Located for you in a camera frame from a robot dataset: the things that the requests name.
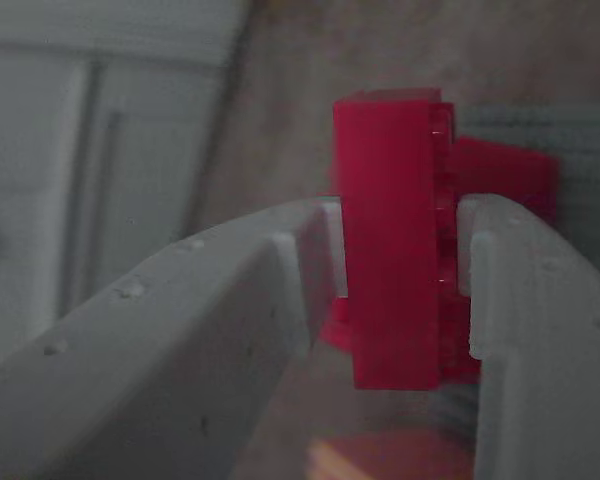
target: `white plastic arm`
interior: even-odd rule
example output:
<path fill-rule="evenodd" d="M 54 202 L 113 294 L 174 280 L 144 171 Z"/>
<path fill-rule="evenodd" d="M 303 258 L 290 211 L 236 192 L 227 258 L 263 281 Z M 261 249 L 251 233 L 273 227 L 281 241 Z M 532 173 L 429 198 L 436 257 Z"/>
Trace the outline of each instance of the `white plastic arm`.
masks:
<path fill-rule="evenodd" d="M 0 365 L 0 478 L 226 477 L 345 289 L 332 200 L 166 248 Z"/>
<path fill-rule="evenodd" d="M 600 480 L 600 273 L 522 206 L 458 209 L 482 360 L 477 480 Z"/>

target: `red 3d-printed piece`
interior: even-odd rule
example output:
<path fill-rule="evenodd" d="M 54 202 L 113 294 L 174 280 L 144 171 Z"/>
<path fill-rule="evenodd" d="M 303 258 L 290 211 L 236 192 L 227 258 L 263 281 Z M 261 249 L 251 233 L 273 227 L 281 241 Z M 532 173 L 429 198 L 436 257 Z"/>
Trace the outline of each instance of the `red 3d-printed piece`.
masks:
<path fill-rule="evenodd" d="M 457 199 L 499 193 L 551 221 L 556 163 L 454 144 L 453 106 L 435 89 L 354 95 L 335 104 L 334 125 L 349 298 L 323 337 L 351 349 L 359 388 L 476 381 L 470 301 L 456 286 Z"/>

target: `gray striped fabric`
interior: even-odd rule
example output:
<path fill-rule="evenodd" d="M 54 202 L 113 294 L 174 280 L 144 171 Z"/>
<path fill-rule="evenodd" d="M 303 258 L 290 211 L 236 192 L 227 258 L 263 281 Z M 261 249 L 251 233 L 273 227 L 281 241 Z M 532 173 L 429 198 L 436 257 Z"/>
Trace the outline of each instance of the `gray striped fabric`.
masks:
<path fill-rule="evenodd" d="M 600 270 L 600 107 L 472 107 L 458 110 L 457 126 L 560 160 L 558 230 Z"/>

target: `red plastic part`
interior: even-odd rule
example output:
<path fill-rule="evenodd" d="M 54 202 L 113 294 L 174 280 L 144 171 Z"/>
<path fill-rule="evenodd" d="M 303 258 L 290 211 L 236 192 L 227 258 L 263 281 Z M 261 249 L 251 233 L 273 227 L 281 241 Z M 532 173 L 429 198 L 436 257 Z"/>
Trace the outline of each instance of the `red plastic part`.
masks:
<path fill-rule="evenodd" d="M 453 106 L 435 89 L 346 98 L 334 123 L 349 298 L 338 300 L 323 338 L 350 346 L 359 388 L 476 381 L 470 300 L 456 286 L 457 199 L 499 193 L 552 221 L 555 161 L 479 140 L 454 144 Z"/>

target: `orange object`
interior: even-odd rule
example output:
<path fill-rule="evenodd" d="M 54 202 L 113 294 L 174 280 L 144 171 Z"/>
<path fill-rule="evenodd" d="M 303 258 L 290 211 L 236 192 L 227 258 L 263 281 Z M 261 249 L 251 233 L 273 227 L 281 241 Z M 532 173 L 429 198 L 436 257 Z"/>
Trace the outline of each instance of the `orange object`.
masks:
<path fill-rule="evenodd" d="M 309 480 L 471 480 L 473 451 L 433 429 L 319 440 Z"/>

